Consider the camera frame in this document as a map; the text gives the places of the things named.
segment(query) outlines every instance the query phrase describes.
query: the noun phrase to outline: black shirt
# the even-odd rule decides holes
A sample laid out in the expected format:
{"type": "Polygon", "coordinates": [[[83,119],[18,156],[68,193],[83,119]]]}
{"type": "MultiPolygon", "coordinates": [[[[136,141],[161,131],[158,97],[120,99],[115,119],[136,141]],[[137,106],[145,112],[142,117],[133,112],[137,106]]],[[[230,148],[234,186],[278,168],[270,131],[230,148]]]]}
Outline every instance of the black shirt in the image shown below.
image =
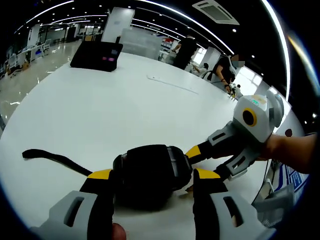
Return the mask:
{"type": "Polygon", "coordinates": [[[219,59],[219,61],[216,63],[216,65],[214,66],[213,68],[213,73],[215,75],[217,75],[217,68],[218,66],[221,66],[223,67],[221,73],[222,73],[222,76],[224,77],[224,80],[230,84],[230,79],[232,79],[232,82],[233,80],[235,80],[235,75],[230,71],[230,62],[229,62],[229,59],[227,57],[222,57],[219,59]]]}
{"type": "Polygon", "coordinates": [[[179,44],[181,44],[181,47],[179,49],[178,55],[184,56],[185,58],[191,58],[191,56],[198,48],[196,41],[188,37],[182,39],[179,44]]]}

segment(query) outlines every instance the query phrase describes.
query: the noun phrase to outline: white table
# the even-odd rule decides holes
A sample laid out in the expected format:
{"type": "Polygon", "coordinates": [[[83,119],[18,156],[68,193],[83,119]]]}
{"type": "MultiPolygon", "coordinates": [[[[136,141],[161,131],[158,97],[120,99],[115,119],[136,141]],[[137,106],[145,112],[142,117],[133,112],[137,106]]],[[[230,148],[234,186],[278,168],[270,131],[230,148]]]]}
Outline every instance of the white table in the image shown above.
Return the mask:
{"type": "MultiPolygon", "coordinates": [[[[41,81],[10,118],[0,140],[2,186],[25,224],[40,226],[86,177],[48,159],[25,161],[23,151],[64,155],[92,171],[112,168],[116,156],[138,146],[165,144],[186,152],[224,127],[236,104],[203,79],[141,56],[121,53],[114,72],[66,64],[41,81]]],[[[225,160],[197,166],[213,170],[225,160]]],[[[265,169],[265,162],[256,162],[226,185],[251,203],[265,169]]],[[[161,211],[117,208],[113,219],[130,240],[194,240],[192,205],[181,190],[161,211]]]]}

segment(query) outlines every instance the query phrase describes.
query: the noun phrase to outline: yellow ring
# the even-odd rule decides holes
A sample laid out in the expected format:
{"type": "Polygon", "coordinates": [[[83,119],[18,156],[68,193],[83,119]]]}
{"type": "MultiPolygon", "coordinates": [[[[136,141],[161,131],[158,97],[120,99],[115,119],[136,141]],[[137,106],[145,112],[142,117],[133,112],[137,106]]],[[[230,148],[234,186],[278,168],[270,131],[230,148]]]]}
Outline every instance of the yellow ring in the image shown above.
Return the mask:
{"type": "Polygon", "coordinates": [[[243,112],[244,112],[244,111],[250,112],[250,113],[252,114],[252,116],[253,116],[253,124],[252,124],[252,125],[247,124],[247,125],[250,126],[250,127],[255,126],[255,125],[257,124],[257,116],[256,116],[255,112],[254,112],[251,108],[248,108],[248,107],[245,108],[245,109],[243,110],[243,112]]]}

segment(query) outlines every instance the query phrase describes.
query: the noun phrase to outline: glossy floor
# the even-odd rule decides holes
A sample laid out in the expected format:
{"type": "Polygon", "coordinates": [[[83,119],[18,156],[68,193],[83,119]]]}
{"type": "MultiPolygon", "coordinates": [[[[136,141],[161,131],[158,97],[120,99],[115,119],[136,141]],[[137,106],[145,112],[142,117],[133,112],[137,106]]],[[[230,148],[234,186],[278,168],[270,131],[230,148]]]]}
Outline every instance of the glossy floor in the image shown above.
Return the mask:
{"type": "Polygon", "coordinates": [[[26,95],[45,77],[71,61],[81,41],[52,46],[44,57],[34,60],[30,67],[15,76],[0,79],[0,114],[5,124],[26,95]]]}

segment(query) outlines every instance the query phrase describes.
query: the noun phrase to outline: person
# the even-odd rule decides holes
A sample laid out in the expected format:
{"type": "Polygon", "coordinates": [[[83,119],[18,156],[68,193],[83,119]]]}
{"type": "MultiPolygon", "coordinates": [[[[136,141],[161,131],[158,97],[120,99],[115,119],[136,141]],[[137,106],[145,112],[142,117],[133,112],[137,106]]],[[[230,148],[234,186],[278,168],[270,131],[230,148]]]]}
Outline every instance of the person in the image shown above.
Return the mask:
{"type": "MultiPolygon", "coordinates": [[[[231,63],[234,68],[241,68],[245,65],[245,61],[238,54],[231,57],[231,63]]],[[[223,56],[208,76],[208,80],[211,80],[213,85],[227,93],[231,92],[229,84],[235,80],[235,74],[232,73],[230,67],[229,57],[223,56]]]]}
{"type": "Polygon", "coordinates": [[[209,64],[204,63],[202,67],[197,67],[196,65],[192,64],[194,71],[193,74],[197,75],[198,77],[202,76],[206,71],[208,71],[209,64]]]}
{"type": "Polygon", "coordinates": [[[240,84],[238,84],[235,89],[234,89],[234,93],[235,93],[235,99],[239,100],[239,98],[241,98],[243,96],[243,94],[240,91],[240,84]]]}
{"type": "Polygon", "coordinates": [[[176,53],[179,49],[179,52],[174,59],[173,66],[184,70],[187,67],[191,57],[196,53],[197,48],[197,43],[194,37],[187,35],[186,38],[181,40],[179,44],[172,50],[174,53],[176,53]]]}

